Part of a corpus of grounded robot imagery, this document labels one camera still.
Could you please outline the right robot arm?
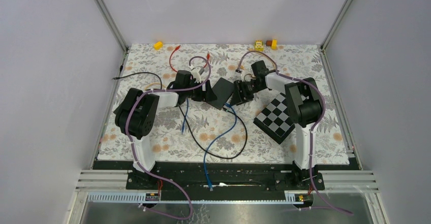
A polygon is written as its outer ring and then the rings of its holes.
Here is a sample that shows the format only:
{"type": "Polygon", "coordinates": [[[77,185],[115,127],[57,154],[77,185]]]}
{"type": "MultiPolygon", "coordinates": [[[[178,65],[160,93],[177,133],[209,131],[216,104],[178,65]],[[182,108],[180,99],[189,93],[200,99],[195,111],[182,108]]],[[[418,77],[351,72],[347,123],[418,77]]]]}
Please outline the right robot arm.
{"type": "Polygon", "coordinates": [[[285,116],[270,112],[266,116],[268,127],[279,131],[287,119],[292,120],[296,130],[297,151],[294,156],[294,170],[291,181],[294,187],[305,189],[317,176],[313,154],[315,152],[315,128],[325,113],[325,101],[314,78],[298,79],[269,70],[264,61],[252,64],[254,77],[246,81],[242,75],[233,83],[231,105],[241,105],[251,101],[262,90],[276,90],[284,95],[285,116]]]}

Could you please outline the black network switch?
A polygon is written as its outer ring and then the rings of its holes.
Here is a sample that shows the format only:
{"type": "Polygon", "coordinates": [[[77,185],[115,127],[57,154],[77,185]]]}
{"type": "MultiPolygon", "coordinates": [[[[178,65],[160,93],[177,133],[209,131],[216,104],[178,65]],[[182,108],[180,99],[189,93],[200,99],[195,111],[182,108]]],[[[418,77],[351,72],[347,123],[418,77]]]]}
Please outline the black network switch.
{"type": "Polygon", "coordinates": [[[214,108],[221,110],[227,103],[227,100],[232,96],[234,84],[224,78],[220,78],[212,87],[212,91],[217,97],[215,100],[207,102],[214,108]]]}

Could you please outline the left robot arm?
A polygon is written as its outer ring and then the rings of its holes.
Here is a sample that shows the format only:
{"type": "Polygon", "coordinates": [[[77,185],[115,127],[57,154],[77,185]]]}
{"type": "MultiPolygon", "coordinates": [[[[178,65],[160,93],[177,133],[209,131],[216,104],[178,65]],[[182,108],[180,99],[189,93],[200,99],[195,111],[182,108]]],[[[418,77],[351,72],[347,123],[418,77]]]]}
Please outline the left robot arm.
{"type": "Polygon", "coordinates": [[[133,167],[141,171],[138,182],[146,189],[156,186],[158,176],[152,172],[156,159],[149,134],[159,109],[178,107],[187,99],[210,102],[217,99],[209,77],[202,80],[200,72],[180,70],[175,80],[161,89],[131,88],[114,110],[115,125],[131,141],[133,167]]]}

